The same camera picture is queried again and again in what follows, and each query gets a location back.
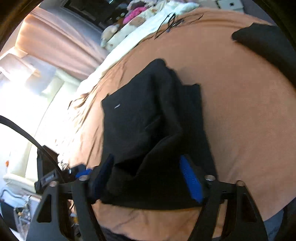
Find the cream padded headboard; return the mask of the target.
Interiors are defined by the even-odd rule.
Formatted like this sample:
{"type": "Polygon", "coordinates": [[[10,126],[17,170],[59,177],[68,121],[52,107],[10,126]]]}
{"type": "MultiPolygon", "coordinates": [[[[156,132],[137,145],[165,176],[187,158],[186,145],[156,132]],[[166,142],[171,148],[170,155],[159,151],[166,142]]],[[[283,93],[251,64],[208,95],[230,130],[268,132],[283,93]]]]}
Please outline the cream padded headboard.
{"type": "MultiPolygon", "coordinates": [[[[1,77],[1,115],[23,128],[41,145],[55,148],[67,120],[67,108],[80,81],[58,69],[23,82],[1,77]]],[[[1,176],[37,180],[37,148],[1,125],[1,176]]]]}

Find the orange-brown bed sheet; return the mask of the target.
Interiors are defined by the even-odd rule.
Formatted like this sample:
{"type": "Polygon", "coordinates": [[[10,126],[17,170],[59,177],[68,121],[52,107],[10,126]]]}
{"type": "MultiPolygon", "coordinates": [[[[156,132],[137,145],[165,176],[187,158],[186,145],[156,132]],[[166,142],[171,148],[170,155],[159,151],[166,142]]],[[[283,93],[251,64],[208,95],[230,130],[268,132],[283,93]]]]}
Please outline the orange-brown bed sheet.
{"type": "Polygon", "coordinates": [[[142,39],[68,109],[59,154],[70,165],[100,163],[104,97],[162,58],[185,84],[201,85],[205,131],[224,182],[242,180],[264,221],[295,198],[295,89],[232,34],[258,22],[235,11],[199,8],[183,23],[142,39]]]}

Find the folded black garment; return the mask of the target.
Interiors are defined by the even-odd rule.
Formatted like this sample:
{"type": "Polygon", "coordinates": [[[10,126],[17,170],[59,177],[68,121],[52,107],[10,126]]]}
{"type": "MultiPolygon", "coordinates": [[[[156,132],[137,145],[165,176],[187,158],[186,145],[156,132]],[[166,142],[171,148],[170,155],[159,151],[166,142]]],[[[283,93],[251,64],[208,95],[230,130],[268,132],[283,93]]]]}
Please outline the folded black garment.
{"type": "Polygon", "coordinates": [[[295,85],[295,50],[279,27],[253,23],[234,32],[232,39],[272,63],[295,85]]]}

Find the light green quilt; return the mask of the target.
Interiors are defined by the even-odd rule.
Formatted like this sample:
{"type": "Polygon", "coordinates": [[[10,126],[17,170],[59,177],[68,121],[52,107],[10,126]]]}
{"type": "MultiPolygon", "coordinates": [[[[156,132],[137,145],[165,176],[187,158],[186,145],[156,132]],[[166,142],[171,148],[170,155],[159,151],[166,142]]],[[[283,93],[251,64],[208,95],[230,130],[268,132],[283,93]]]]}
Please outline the light green quilt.
{"type": "Polygon", "coordinates": [[[129,34],[117,47],[115,47],[96,70],[83,80],[76,93],[83,95],[90,92],[100,79],[112,68],[123,56],[132,50],[146,36],[155,33],[159,27],[166,24],[171,16],[179,16],[188,13],[200,5],[195,2],[183,3],[168,1],[164,8],[152,18],[149,18],[135,31],[129,34]]]}

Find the bear-print cushion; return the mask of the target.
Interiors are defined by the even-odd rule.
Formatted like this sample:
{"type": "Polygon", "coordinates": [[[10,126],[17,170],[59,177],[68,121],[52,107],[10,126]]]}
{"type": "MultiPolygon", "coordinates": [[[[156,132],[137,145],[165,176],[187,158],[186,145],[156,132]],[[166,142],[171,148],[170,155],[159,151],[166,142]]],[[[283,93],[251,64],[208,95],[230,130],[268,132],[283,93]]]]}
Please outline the bear-print cushion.
{"type": "Polygon", "coordinates": [[[146,11],[143,11],[141,14],[136,16],[127,24],[120,24],[120,29],[117,33],[107,42],[104,49],[108,52],[111,52],[115,47],[117,47],[129,34],[135,31],[138,27],[140,27],[144,22],[146,22],[149,18],[155,16],[158,12],[160,12],[164,6],[168,3],[168,1],[158,1],[157,3],[145,3],[143,1],[132,1],[131,4],[128,6],[129,11],[141,6],[147,7],[146,11]]]}

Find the pink clothes pile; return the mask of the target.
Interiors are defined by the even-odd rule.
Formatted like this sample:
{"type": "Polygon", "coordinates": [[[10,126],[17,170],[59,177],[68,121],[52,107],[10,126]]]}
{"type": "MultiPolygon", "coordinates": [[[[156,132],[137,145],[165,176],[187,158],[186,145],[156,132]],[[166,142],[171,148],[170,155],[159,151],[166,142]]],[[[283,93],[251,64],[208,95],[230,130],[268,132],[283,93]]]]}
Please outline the pink clothes pile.
{"type": "Polygon", "coordinates": [[[132,19],[134,19],[136,16],[138,16],[139,14],[141,14],[143,11],[146,11],[147,7],[145,6],[141,6],[141,7],[137,7],[135,9],[133,9],[132,11],[130,11],[126,17],[123,20],[123,24],[127,24],[128,22],[130,22],[132,19]]]}

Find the pink left curtain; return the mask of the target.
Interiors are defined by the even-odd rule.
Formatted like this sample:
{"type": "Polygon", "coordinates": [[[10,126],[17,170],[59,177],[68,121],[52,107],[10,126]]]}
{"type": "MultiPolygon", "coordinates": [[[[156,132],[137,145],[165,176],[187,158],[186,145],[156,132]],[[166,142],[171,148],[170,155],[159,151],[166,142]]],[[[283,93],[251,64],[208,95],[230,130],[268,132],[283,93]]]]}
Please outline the pink left curtain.
{"type": "Polygon", "coordinates": [[[108,54],[100,46],[101,33],[66,10],[38,6],[23,20],[16,47],[85,80],[108,54]]]}

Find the plush toy on window seat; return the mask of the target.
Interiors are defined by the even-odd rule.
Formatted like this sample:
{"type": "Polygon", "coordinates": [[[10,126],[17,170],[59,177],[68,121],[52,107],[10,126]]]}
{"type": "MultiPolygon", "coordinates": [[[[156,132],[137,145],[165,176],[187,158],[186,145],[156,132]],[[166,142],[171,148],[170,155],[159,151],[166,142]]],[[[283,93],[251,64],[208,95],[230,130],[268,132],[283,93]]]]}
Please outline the plush toy on window seat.
{"type": "Polygon", "coordinates": [[[119,29],[119,24],[108,26],[101,34],[100,46],[104,48],[107,42],[117,33],[119,29]]]}

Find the black long-sleeve shirt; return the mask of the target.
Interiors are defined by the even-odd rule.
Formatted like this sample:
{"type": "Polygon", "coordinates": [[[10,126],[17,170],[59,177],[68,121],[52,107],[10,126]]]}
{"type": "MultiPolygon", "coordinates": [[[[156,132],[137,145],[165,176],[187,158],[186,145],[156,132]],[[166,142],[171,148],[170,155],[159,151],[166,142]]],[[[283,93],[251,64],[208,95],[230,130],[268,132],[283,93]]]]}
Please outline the black long-sleeve shirt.
{"type": "Polygon", "coordinates": [[[103,153],[113,160],[100,201],[122,207],[170,210],[200,206],[205,193],[187,185],[182,161],[216,176],[204,131],[198,84],[184,85],[162,59],[102,101],[103,153]]]}

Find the white right nightstand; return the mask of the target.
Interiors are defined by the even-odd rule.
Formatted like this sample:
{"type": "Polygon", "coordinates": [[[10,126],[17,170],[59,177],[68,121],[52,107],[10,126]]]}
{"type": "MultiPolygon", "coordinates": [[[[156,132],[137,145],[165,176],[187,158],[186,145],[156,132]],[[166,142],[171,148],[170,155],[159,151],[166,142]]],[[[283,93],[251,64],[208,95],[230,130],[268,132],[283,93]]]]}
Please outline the white right nightstand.
{"type": "Polygon", "coordinates": [[[216,1],[220,9],[229,10],[229,11],[239,11],[244,12],[243,4],[241,0],[220,0],[216,1]]]}

